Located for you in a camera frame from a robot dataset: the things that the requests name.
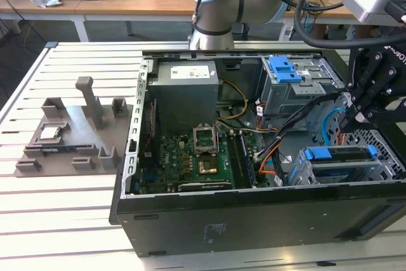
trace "slotted metal table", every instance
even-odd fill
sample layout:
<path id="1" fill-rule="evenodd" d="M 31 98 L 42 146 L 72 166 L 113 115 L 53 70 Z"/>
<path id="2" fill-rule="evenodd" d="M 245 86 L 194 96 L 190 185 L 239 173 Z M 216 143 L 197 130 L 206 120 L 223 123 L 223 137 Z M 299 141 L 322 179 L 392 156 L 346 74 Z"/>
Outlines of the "slotted metal table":
<path id="1" fill-rule="evenodd" d="M 237 48 L 294 50 L 299 42 L 237 42 Z M 0 270 L 405 270 L 406 219 L 365 242 L 304 245 L 139 259 L 108 214 L 115 175 L 15 178 L 47 97 L 84 105 L 75 89 L 92 76 L 102 104 L 132 103 L 143 50 L 185 50 L 182 43 L 59 43 L 39 55 L 0 112 Z M 340 51 L 348 61 L 348 51 Z"/>

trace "open computer tower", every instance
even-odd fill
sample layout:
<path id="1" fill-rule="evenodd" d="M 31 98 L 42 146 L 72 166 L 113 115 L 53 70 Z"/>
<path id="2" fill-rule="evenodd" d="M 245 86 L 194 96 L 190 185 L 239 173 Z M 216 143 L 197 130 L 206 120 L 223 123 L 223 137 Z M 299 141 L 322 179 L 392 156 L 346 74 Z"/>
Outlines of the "open computer tower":
<path id="1" fill-rule="evenodd" d="M 144 52 L 110 222 L 140 257 L 375 236 L 406 212 L 406 138 L 340 132 L 347 71 L 325 50 Z"/>

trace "wooden desk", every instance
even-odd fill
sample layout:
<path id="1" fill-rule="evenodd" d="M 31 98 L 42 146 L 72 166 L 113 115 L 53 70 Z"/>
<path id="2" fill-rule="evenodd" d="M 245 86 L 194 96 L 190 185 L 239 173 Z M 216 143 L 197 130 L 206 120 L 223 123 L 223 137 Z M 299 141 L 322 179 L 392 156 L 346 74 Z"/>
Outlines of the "wooden desk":
<path id="1" fill-rule="evenodd" d="M 77 14 L 188 15 L 192 19 L 194 0 L 83 0 Z"/>
<path id="2" fill-rule="evenodd" d="M 338 3 L 342 0 L 324 0 L 325 5 Z M 125 21 L 128 34 L 133 30 L 133 21 L 185 21 L 192 19 L 195 8 L 194 0 L 63 0 L 61 6 L 38 8 L 29 0 L 10 0 L 12 5 L 28 20 L 70 20 L 75 23 L 79 39 L 89 41 L 85 21 L 110 20 Z M 280 40 L 292 29 L 294 11 L 288 11 L 281 19 Z M 5 0 L 0 0 L 0 18 L 9 20 L 21 19 Z M 359 22 L 345 8 L 338 8 L 320 14 L 316 20 L 319 24 L 358 24 Z"/>

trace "black computer case side panel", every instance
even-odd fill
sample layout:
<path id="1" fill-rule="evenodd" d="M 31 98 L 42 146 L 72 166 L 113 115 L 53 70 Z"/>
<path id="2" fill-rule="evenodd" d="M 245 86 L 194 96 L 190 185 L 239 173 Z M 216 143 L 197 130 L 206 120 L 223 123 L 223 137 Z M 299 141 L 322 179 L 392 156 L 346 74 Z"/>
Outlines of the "black computer case side panel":
<path id="1" fill-rule="evenodd" d="M 375 236 L 406 215 L 406 183 L 120 199 L 138 256 L 274 248 Z"/>

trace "cable connector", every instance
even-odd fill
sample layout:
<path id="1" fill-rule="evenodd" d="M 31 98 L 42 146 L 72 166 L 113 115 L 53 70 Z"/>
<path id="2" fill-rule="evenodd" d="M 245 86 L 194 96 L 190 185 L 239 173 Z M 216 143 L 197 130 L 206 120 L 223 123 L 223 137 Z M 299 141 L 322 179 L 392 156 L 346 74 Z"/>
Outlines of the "cable connector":
<path id="1" fill-rule="evenodd" d="M 406 23 L 406 1 L 390 0 L 385 6 L 385 12 L 397 22 Z"/>

